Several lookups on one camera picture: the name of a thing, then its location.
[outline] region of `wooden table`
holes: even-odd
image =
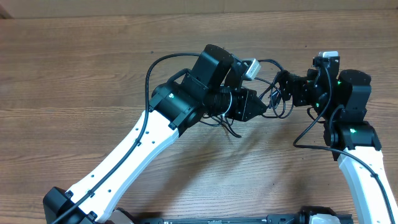
[[[273,58],[299,75],[319,51],[338,50],[341,69],[370,74],[366,119],[382,142],[398,198],[398,10],[0,20],[0,223],[44,223],[43,196],[84,177],[134,126],[149,65],[206,44],[241,58]],[[162,62],[151,91],[194,63]],[[272,80],[275,72],[264,64],[259,77]],[[167,218],[295,213],[302,205],[355,214],[331,154],[292,146],[312,121],[305,109],[285,120],[237,122],[241,139],[196,124],[118,206]],[[324,145],[322,136],[318,125],[302,142]]]

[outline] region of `white arm tube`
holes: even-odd
[[[355,147],[355,150],[345,149],[362,161],[364,161],[375,173],[379,175],[394,216],[398,220],[397,202],[392,194],[390,185],[384,172],[383,155],[373,147]],[[338,158],[339,168],[343,172],[351,194],[353,196],[356,213],[359,223],[388,223],[391,221],[386,208],[386,203],[380,191],[379,185],[371,177],[369,171],[354,159],[340,154]]]
[[[87,191],[94,187],[127,153],[144,122],[145,111],[137,124],[123,141],[85,178],[73,184],[72,202],[76,203]],[[89,214],[91,211],[97,214],[96,222],[104,223],[112,214],[117,202],[124,192],[134,182],[145,167],[166,147],[178,139],[178,129],[169,128],[170,121],[159,112],[149,113],[146,133],[141,139],[141,145],[137,146],[123,164],[95,191],[94,196],[86,199],[79,208]]]

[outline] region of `wooden surface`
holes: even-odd
[[[12,18],[395,9],[398,0],[0,0]]]
[[[0,223],[44,223],[43,196],[69,188],[125,137],[144,109],[144,77],[157,58],[216,44],[238,57],[273,58],[305,75],[321,50],[341,69],[373,78],[366,119],[382,142],[398,196],[398,10],[0,21]],[[151,91],[195,58],[153,71]],[[275,67],[259,77],[271,80]],[[261,83],[245,83],[260,91]],[[329,152],[296,149],[306,108],[285,120],[236,123],[243,138],[197,124],[138,177],[119,206],[167,218],[295,213],[302,205],[353,213]],[[303,143],[323,144],[315,126]]]

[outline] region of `robotic arm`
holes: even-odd
[[[149,101],[148,80],[154,65],[180,55],[198,56],[198,60],[192,70],[183,69],[159,85]],[[257,97],[256,91],[242,86],[244,80],[255,79],[261,68],[254,58],[241,60],[215,45],[207,45],[200,55],[160,58],[148,71],[146,110],[137,124],[86,177],[67,191],[54,187],[47,193],[43,200],[47,223],[104,223],[123,193],[154,157],[203,115],[221,115],[221,121],[227,118],[249,121],[269,108],[274,110],[280,100],[291,98],[294,106],[314,107],[319,116],[313,124],[324,117],[325,142],[337,148],[332,151],[333,157],[349,183],[360,223],[389,223],[390,212],[398,217],[398,208],[386,179],[376,132],[363,121],[371,78],[363,72],[345,70],[337,79],[339,62],[337,52],[322,53],[313,59],[313,66],[318,69],[309,70],[306,77],[298,77],[281,67],[266,90],[271,91],[271,103],[267,106],[261,101],[264,94]],[[183,75],[181,84],[175,82]],[[273,92],[276,83],[280,87]],[[350,155],[364,164],[349,158]],[[374,170],[373,177],[364,165]],[[384,186],[384,193],[374,175]],[[311,223],[319,218],[313,213],[303,219],[303,223]]]

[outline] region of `table top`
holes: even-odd
[[[341,70],[370,74],[366,120],[381,140],[398,198],[398,10],[0,20],[0,223],[44,223],[43,196],[78,182],[134,126],[150,64],[206,44],[240,58],[273,58],[301,76],[319,51],[338,50]],[[160,63],[150,91],[194,63]],[[258,76],[272,80],[276,71],[264,64]],[[312,122],[305,110],[294,108],[284,120],[236,122],[241,139],[194,125],[149,164],[118,206],[167,218],[255,217],[302,205],[355,214],[331,153],[292,146]],[[324,145],[323,126],[302,143]]]

